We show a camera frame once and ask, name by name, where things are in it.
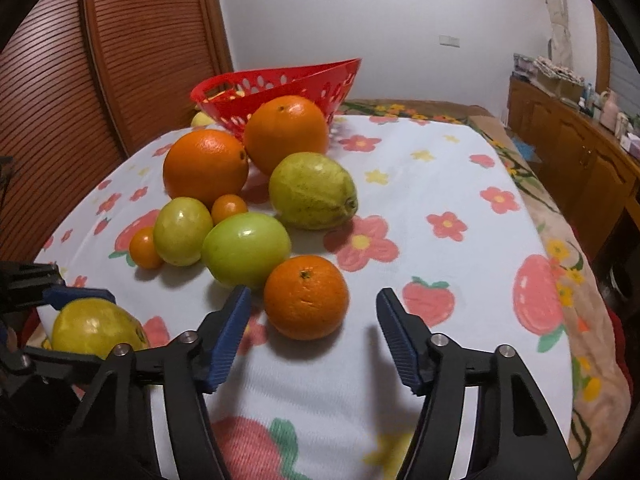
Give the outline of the large orange front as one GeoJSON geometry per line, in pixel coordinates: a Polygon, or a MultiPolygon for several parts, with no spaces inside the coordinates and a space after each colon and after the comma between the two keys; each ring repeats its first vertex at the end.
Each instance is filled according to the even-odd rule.
{"type": "Polygon", "coordinates": [[[248,176],[243,144],[229,133],[200,129],[172,144],[163,162],[170,198],[191,197],[207,207],[226,194],[239,194],[248,176]]]}

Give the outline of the large orange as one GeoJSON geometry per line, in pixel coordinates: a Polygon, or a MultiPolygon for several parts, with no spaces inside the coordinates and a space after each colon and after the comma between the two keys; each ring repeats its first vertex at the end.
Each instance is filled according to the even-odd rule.
{"type": "Polygon", "coordinates": [[[326,154],[329,126],[320,108],[302,96],[280,96],[256,110],[245,126],[243,143],[250,160],[269,176],[286,156],[326,154]]]}
{"type": "Polygon", "coordinates": [[[229,133],[200,129],[172,144],[163,162],[170,198],[191,197],[207,207],[226,194],[239,194],[248,176],[243,144],[229,133]]]}

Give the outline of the yellow guava near gripper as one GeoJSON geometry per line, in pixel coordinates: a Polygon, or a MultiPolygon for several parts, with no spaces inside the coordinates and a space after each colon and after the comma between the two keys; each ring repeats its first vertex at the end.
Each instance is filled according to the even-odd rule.
{"type": "Polygon", "coordinates": [[[141,323],[126,310],[101,298],[71,301],[56,317],[51,346],[54,351],[92,354],[105,359],[116,344],[134,351],[149,348],[141,323]]]}

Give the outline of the floral brown bed blanket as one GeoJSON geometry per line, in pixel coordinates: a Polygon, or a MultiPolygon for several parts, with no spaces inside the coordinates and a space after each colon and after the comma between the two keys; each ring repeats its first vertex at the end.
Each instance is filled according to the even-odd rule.
{"type": "Polygon", "coordinates": [[[574,230],[502,122],[483,107],[442,101],[351,100],[338,110],[380,124],[397,118],[465,124],[494,147],[536,224],[558,285],[572,354],[574,467],[581,479],[613,478],[620,456],[634,442],[632,395],[638,384],[627,367],[623,324],[603,299],[593,263],[574,230]]]}

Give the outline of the small kumquat left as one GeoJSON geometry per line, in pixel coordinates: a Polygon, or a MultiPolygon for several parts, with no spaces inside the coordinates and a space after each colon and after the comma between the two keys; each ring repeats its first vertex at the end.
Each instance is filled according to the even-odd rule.
{"type": "Polygon", "coordinates": [[[134,233],[129,243],[129,255],[134,264],[144,270],[156,270],[163,265],[164,260],[155,248],[152,226],[134,233]]]}

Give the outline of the small kumquat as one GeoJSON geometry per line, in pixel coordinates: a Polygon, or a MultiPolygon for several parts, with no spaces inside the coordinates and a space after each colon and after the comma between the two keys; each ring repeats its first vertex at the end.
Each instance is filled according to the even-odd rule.
{"type": "Polygon", "coordinates": [[[214,225],[221,221],[236,216],[237,214],[245,214],[248,211],[247,204],[241,196],[234,194],[226,194],[218,197],[210,210],[210,215],[214,225]]]}
{"type": "Polygon", "coordinates": [[[163,265],[164,260],[155,248],[152,226],[134,233],[129,243],[129,255],[134,264],[144,270],[156,270],[163,265]]]}

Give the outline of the green tomato left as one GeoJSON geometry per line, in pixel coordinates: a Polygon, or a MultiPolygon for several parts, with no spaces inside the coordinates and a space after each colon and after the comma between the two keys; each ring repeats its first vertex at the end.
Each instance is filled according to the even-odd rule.
{"type": "Polygon", "coordinates": [[[192,266],[201,259],[205,237],[213,227],[209,210],[199,200],[174,198],[163,206],[155,220],[155,249],[172,266],[192,266]]]}

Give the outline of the green tomato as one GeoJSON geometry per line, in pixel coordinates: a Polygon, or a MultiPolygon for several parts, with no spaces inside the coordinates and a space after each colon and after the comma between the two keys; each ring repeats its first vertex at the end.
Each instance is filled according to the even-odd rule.
{"type": "Polygon", "coordinates": [[[209,210],[199,200],[174,198],[163,206],[155,220],[155,249],[172,266],[192,266],[201,259],[205,237],[213,227],[209,210]]]}
{"type": "Polygon", "coordinates": [[[243,285],[259,292],[291,252],[288,231],[276,218],[246,212],[221,221],[208,233],[201,259],[219,284],[243,285]]]}

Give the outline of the small kumquat middle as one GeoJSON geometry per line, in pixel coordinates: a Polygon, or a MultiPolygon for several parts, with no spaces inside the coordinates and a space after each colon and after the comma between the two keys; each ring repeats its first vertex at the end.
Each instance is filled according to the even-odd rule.
{"type": "Polygon", "coordinates": [[[241,196],[234,194],[226,194],[218,197],[210,210],[210,215],[214,225],[221,221],[236,216],[237,214],[245,214],[248,211],[247,204],[241,196]]]}

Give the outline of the green tomato right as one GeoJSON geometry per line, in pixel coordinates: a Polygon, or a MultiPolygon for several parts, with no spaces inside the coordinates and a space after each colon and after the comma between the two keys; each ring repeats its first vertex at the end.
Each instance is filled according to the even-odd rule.
{"type": "Polygon", "coordinates": [[[208,233],[201,259],[219,284],[243,285],[259,292],[291,252],[288,231],[276,218],[246,212],[221,221],[208,233]]]}

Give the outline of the white strawberry print cloth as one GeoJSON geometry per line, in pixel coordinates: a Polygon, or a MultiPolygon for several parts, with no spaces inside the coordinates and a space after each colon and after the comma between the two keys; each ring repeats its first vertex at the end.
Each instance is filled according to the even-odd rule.
{"type": "MultiPolygon", "coordinates": [[[[352,175],[359,208],[335,232],[291,230],[292,254],[317,254],[347,282],[340,330],[311,342],[282,337],[259,297],[228,380],[206,404],[233,479],[395,479],[422,399],[401,385],[375,315],[383,287],[432,332],[462,347],[512,344],[565,440],[573,404],[570,349],[553,269],[498,155],[468,126],[378,124],[349,116],[329,156],[352,175]]],[[[62,221],[37,262],[69,285],[110,290],[154,338],[172,339],[221,306],[201,263],[138,270],[131,233],[169,202],[166,154],[186,130],[142,148],[62,221]]]]}

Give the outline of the brown louvered wardrobe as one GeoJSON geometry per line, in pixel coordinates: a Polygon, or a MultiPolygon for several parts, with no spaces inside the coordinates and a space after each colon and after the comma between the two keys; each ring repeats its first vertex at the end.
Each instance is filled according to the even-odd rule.
{"type": "Polygon", "coordinates": [[[2,258],[35,258],[231,67],[219,0],[1,0],[2,258]]]}

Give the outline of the medium orange mandarin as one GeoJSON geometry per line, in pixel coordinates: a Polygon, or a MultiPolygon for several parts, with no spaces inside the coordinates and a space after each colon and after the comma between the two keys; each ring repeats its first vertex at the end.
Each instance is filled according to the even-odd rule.
{"type": "Polygon", "coordinates": [[[262,303],[269,323],[280,334],[311,341],[330,336],[341,327],[349,291],[331,261],[303,255],[273,269],[262,290],[262,303]]]}

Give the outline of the yellow plush toy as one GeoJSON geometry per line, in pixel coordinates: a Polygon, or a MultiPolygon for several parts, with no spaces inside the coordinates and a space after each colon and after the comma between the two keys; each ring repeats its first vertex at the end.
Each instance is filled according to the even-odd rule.
{"type": "Polygon", "coordinates": [[[213,120],[213,118],[209,117],[206,113],[197,112],[191,120],[191,127],[206,128],[208,126],[213,125],[214,123],[215,121],[213,120]]]}

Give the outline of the wooden sideboard cabinet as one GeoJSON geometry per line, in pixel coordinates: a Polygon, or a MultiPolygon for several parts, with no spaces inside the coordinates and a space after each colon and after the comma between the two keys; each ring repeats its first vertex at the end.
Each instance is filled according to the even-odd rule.
{"type": "Polygon", "coordinates": [[[535,149],[536,175],[588,258],[597,259],[623,213],[639,214],[638,162],[591,118],[516,77],[508,110],[511,131],[535,149]]]}

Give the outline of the red plastic perforated basket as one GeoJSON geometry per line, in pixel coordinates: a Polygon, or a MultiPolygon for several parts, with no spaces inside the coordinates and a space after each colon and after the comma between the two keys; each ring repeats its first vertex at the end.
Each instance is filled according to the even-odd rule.
{"type": "Polygon", "coordinates": [[[242,139],[246,123],[256,110],[280,96],[302,96],[314,102],[328,122],[355,82],[359,58],[317,65],[241,70],[208,78],[197,84],[190,98],[198,108],[242,139]]]}

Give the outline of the green guava fruit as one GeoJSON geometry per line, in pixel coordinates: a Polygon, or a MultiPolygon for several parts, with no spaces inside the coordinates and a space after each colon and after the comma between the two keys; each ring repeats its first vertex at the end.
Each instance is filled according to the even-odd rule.
{"type": "Polygon", "coordinates": [[[336,228],[358,211],[358,195],[350,173],[326,155],[288,155],[269,178],[270,204],[288,226],[308,231],[336,228]]]}

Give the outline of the pink bottle on cabinet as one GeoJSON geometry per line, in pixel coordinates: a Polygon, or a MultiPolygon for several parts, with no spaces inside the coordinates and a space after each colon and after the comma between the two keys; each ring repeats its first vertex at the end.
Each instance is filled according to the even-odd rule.
{"type": "Polygon", "coordinates": [[[612,90],[605,90],[601,94],[601,115],[599,122],[602,127],[615,131],[617,115],[620,108],[617,104],[617,94],[612,90]]]}

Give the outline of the window roller blind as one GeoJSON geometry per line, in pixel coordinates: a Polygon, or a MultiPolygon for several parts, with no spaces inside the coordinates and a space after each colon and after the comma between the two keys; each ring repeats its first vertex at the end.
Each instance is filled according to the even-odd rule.
{"type": "Polygon", "coordinates": [[[634,61],[612,28],[610,37],[610,87],[618,95],[618,106],[630,117],[640,114],[640,75],[634,61]]]}

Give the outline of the beige curtain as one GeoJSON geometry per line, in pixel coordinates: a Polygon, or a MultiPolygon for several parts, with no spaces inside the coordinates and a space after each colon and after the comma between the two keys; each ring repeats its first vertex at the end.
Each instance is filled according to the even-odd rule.
{"type": "Polygon", "coordinates": [[[567,0],[544,0],[551,23],[550,60],[559,66],[573,68],[572,38],[567,0]]]}

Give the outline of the white wall switch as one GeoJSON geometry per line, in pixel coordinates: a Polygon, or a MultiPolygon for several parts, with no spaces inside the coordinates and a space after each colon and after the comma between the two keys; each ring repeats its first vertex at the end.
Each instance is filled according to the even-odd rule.
{"type": "Polygon", "coordinates": [[[440,35],[438,38],[438,42],[441,46],[444,47],[460,47],[460,39],[458,37],[440,35]]]}

